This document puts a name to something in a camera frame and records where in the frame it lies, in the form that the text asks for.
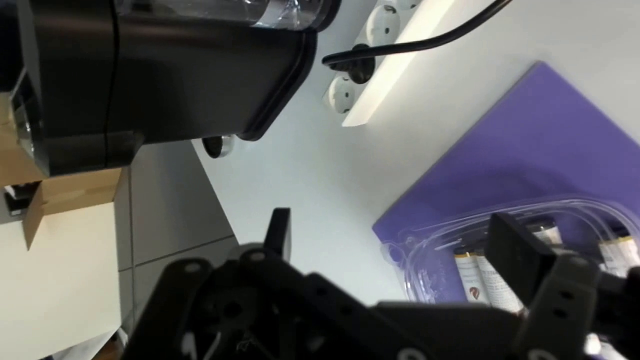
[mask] clear plastic bag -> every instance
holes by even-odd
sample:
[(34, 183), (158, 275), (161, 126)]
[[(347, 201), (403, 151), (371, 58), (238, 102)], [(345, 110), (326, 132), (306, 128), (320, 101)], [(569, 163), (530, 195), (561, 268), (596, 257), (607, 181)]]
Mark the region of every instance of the clear plastic bag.
[[(486, 272), (483, 250), (492, 214), (512, 214), (541, 241), (564, 247), (600, 264), (603, 270), (624, 276), (640, 264), (639, 220), (624, 209), (598, 201), (553, 201), (521, 206), (499, 206), (461, 220), (422, 231), (408, 231), (403, 243), (389, 247), (390, 258), (405, 272), (411, 294), (420, 302), (488, 302), (480, 297), (466, 266), (475, 257), (479, 272)], [(492, 305), (505, 310), (522, 305)]]

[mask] white power strip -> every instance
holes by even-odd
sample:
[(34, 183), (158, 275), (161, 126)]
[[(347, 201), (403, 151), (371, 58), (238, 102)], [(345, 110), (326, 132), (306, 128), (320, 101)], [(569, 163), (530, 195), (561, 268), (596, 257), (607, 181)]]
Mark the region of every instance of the white power strip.
[[(437, 27), (448, 16), (457, 0), (378, 0), (357, 44), (380, 46), (414, 43), (437, 36)], [(326, 105), (342, 116), (342, 126), (371, 122), (386, 94), (414, 63), (414, 53), (377, 61), (374, 78), (354, 84), (349, 75), (336, 75), (326, 92)]]

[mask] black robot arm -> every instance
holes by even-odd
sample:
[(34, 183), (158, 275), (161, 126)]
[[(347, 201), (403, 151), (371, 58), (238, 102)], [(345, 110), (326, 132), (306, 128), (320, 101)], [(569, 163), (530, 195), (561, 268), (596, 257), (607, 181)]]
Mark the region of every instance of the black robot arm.
[(486, 306), (378, 305), (358, 301), (282, 258), (289, 210), (277, 210), (265, 247), (213, 268), (185, 261), (167, 268), (124, 360), (428, 360), (587, 359), (583, 340), (603, 333), (639, 357), (640, 272), (605, 276), (595, 264), (556, 255), (510, 216), (494, 216), (488, 261), (529, 301), (526, 315)]

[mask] white tabletop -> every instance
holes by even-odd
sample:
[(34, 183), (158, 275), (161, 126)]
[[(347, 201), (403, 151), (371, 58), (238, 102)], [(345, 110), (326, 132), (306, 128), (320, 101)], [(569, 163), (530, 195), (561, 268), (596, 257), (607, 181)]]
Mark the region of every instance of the white tabletop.
[[(477, 11), (457, 0), (452, 22)], [(323, 34), (320, 54), (349, 48), (345, 30), (365, 22), (352, 16), (341, 12), (341, 30)], [(365, 128), (342, 128), (323, 105), (333, 75), (318, 64), (261, 142), (236, 144), (223, 161), (196, 151), (240, 243), (262, 241), (270, 213), (289, 206), (301, 270), (366, 305), (403, 301), (374, 220), (538, 61), (640, 139), (640, 3), (515, 0), (462, 43), (420, 54)]]

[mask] wire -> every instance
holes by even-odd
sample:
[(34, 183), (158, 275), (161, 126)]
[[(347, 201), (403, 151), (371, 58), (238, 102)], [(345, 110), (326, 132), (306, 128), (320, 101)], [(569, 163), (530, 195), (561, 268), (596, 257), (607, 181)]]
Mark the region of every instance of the wire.
[(390, 54), (407, 54), (407, 53), (422, 53), (431, 48), (441, 48), (445, 44), (451, 44), (477, 29), (480, 29), (484, 22), (494, 18), (505, 7), (509, 7), (512, 0), (496, 0), (488, 8), (484, 8), (480, 14), (464, 22), (462, 27), (445, 33), (437, 39), (418, 41), (418, 43), (405, 43), (405, 44), (389, 44), (389, 46), (377, 46), (377, 48), (354, 48), (351, 53), (339, 53), (323, 58), (323, 64), (330, 66), (333, 70), (342, 70), (345, 63), (358, 63), (368, 61), (377, 57), (390, 57)]

